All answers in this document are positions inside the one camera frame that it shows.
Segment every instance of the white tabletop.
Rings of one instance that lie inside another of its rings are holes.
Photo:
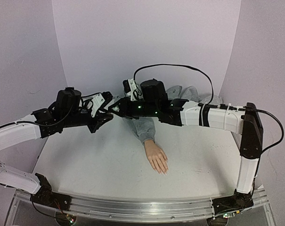
[[[143,145],[117,116],[95,134],[87,127],[49,137],[35,172],[54,191],[105,199],[163,200],[232,195],[239,150],[230,132],[158,122],[156,142],[167,154],[168,176],[155,172]]]

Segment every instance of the cable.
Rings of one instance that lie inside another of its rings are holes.
[[[136,99],[136,100],[139,100],[137,90],[134,90],[134,92],[133,92],[133,96],[135,97],[135,99]]]
[[[283,127],[282,123],[280,122],[280,120],[279,120],[277,117],[275,117],[273,114],[271,114],[270,112],[264,111],[264,110],[260,110],[260,109],[239,108],[238,110],[239,110],[239,111],[245,111],[245,112],[249,111],[249,112],[259,112],[259,113],[263,113],[263,114],[266,114],[266,115],[270,116],[271,118],[273,118],[273,119],[278,123],[278,125],[279,125],[279,127],[280,127],[280,129],[281,129],[281,132],[282,132],[281,138],[280,138],[277,142],[275,142],[275,143],[269,145],[268,147],[266,147],[266,148],[262,151],[262,154],[263,154],[265,151],[267,151],[268,149],[270,149],[270,148],[272,148],[272,147],[278,145],[279,143],[281,143],[281,142],[283,141],[284,136],[285,136],[284,127]]]
[[[204,108],[205,108],[205,105],[210,104],[210,103],[212,102],[212,100],[213,100],[213,85],[212,85],[212,81],[211,81],[210,77],[209,77],[207,74],[205,74],[204,72],[202,72],[200,69],[195,68],[195,67],[191,67],[191,66],[189,66],[189,65],[156,64],[156,65],[144,66],[144,67],[141,67],[141,68],[137,69],[137,70],[134,72],[134,77],[133,77],[133,78],[134,78],[134,81],[136,81],[136,74],[137,74],[137,72],[139,72],[139,71],[142,70],[142,69],[146,69],[146,68],[149,68],[149,67],[156,67],[156,66],[185,67],[185,68],[188,68],[188,69],[190,69],[190,70],[194,70],[194,71],[200,72],[201,74],[203,74],[203,75],[206,76],[206,78],[209,80],[210,85],[211,85],[211,87],[212,87],[212,97],[211,97],[210,101],[209,101],[208,103],[205,103],[205,104],[203,105],[202,109],[201,109],[201,122],[202,122],[202,126],[203,126],[203,125],[204,125],[204,121],[203,121],[203,110],[204,110]]]
[[[1,129],[1,128],[4,128],[4,127],[7,127],[7,126],[10,126],[10,125],[17,125],[17,124],[20,124],[20,123],[33,124],[33,125],[37,125],[37,126],[41,126],[41,127],[56,126],[56,125],[60,124],[62,121],[64,121],[64,120],[69,116],[69,114],[70,114],[71,111],[72,111],[73,106],[74,106],[74,103],[72,104],[72,106],[70,107],[68,113],[64,116],[64,118],[62,118],[60,121],[58,121],[58,122],[56,122],[56,123],[54,123],[54,124],[43,125],[43,124],[38,124],[38,123],[33,122],[33,121],[17,121],[17,122],[10,122],[10,123],[4,124],[4,125],[0,126],[0,129]]]
[[[96,95],[96,94],[100,94],[100,92],[98,92],[98,93],[93,93],[93,94],[90,94],[90,95],[84,96],[84,97],[82,97],[82,98],[91,97],[91,96],[94,96],[94,95]]]
[[[46,213],[43,213],[43,212],[41,212],[41,211],[39,211],[37,208],[36,208],[36,206],[34,205],[34,203],[33,203],[33,195],[31,194],[31,203],[33,204],[33,207],[34,207],[34,209],[37,211],[37,212],[39,212],[40,214],[42,214],[42,215],[44,215],[44,216],[47,216],[47,217],[50,217],[50,218],[53,218],[53,219],[59,219],[59,220],[64,220],[64,219],[60,219],[60,218],[57,218],[57,217],[55,217],[55,216],[52,216],[52,215],[48,215],[48,214],[46,214]]]

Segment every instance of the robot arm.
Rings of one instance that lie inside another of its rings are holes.
[[[103,124],[113,119],[108,112],[101,112],[111,100],[110,92],[97,93],[83,100],[81,93],[66,88],[58,93],[57,100],[44,108],[15,122],[0,126],[0,151],[28,140],[45,138],[61,133],[63,128],[88,126],[95,133]],[[62,197],[51,191],[51,185],[40,174],[26,173],[0,161],[0,184],[15,187],[33,194],[34,202],[49,205],[53,197]],[[68,197],[60,203],[63,209]]]
[[[253,206],[252,184],[262,153],[263,128],[252,103],[245,107],[231,105],[203,105],[186,99],[169,100],[161,81],[148,80],[140,85],[143,99],[133,100],[131,94],[109,106],[108,110],[120,117],[136,119],[139,117],[157,117],[160,122],[176,126],[204,126],[223,129],[242,135],[240,147],[241,166],[234,195],[213,200],[216,214],[231,206],[236,210]]]

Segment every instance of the white backdrop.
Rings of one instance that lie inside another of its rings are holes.
[[[54,22],[69,86],[83,94],[122,92],[134,71],[157,63],[188,64],[207,73],[220,92],[236,33],[240,0],[53,0]],[[160,67],[139,73],[172,85],[194,85],[209,93],[209,82],[184,68]]]

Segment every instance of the gray sweater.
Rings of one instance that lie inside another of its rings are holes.
[[[186,88],[183,92],[182,86],[173,86],[169,88],[166,93],[169,99],[181,98],[201,103],[209,102],[211,98],[211,96],[208,96],[204,99],[201,99],[198,95],[196,88],[193,86]],[[211,104],[220,105],[222,104],[222,100],[218,96],[214,96]],[[125,123],[127,123],[134,136],[136,136],[142,144],[144,144],[146,140],[155,141],[156,129],[152,118],[140,117],[139,119],[132,120],[123,118],[123,120],[125,121]]]

